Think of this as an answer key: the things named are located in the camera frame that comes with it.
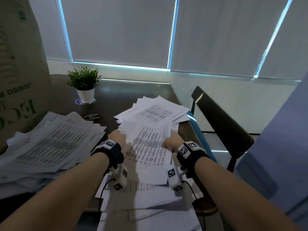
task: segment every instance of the blue fabric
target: blue fabric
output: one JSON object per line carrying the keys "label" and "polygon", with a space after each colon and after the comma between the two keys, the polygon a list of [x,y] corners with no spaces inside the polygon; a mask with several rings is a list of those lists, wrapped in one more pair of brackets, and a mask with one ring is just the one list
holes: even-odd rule
{"label": "blue fabric", "polygon": [[193,129],[194,129],[194,131],[195,131],[195,133],[196,133],[200,143],[201,143],[201,146],[206,150],[206,154],[214,162],[217,163],[217,161],[216,161],[216,159],[215,159],[215,157],[214,157],[214,155],[213,155],[213,153],[212,153],[212,151],[210,149],[209,144],[207,143],[206,139],[204,138],[203,133],[200,130],[200,127],[197,124],[197,121],[196,121],[195,117],[193,116],[193,114],[190,111],[187,112],[187,116],[190,118],[190,123],[191,123],[191,125],[192,125],[192,127],[193,127]]}

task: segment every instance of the blue coaster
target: blue coaster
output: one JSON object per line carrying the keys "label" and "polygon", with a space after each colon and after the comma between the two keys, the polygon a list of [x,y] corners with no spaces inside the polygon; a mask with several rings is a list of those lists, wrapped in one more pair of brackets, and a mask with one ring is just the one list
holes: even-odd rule
{"label": "blue coaster", "polygon": [[82,103],[80,99],[75,101],[76,104],[81,104],[81,105],[85,105],[85,104],[92,104],[92,103]]}

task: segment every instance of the black wrist strap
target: black wrist strap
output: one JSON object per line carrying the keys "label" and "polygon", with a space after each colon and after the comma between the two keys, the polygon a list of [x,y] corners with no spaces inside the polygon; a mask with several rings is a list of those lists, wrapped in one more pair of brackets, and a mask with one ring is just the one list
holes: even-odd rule
{"label": "black wrist strap", "polygon": [[103,152],[105,153],[109,158],[109,165],[108,169],[110,167],[117,168],[118,164],[123,163],[124,156],[121,152],[121,146],[116,141],[113,140],[106,140],[95,147],[95,149],[91,152],[91,155],[94,155],[97,152]]}
{"label": "black wrist strap", "polygon": [[206,151],[199,147],[194,142],[185,142],[179,148],[179,153],[176,155],[183,170],[188,169],[189,172],[195,172],[195,163],[201,157],[210,158]]}

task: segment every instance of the chair leg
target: chair leg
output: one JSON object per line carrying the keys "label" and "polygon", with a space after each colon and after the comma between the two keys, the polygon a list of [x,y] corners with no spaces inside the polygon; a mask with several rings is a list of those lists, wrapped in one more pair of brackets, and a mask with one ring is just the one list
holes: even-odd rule
{"label": "chair leg", "polygon": [[195,105],[196,105],[196,103],[195,103],[195,101],[193,100],[192,101],[192,110],[191,110],[191,113],[193,114],[194,112],[195,112]]}
{"label": "chair leg", "polygon": [[230,160],[230,162],[228,164],[227,170],[229,170],[230,172],[234,171],[236,160],[237,160],[236,158],[231,157],[231,160]]}

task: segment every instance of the forearm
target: forearm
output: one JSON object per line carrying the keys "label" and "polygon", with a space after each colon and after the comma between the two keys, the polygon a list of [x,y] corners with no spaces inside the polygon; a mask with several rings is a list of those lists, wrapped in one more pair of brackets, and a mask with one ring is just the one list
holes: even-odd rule
{"label": "forearm", "polygon": [[68,170],[0,224],[0,230],[73,230],[107,170],[96,153]]}
{"label": "forearm", "polygon": [[198,159],[195,172],[236,231],[299,230],[251,186],[209,158]]}

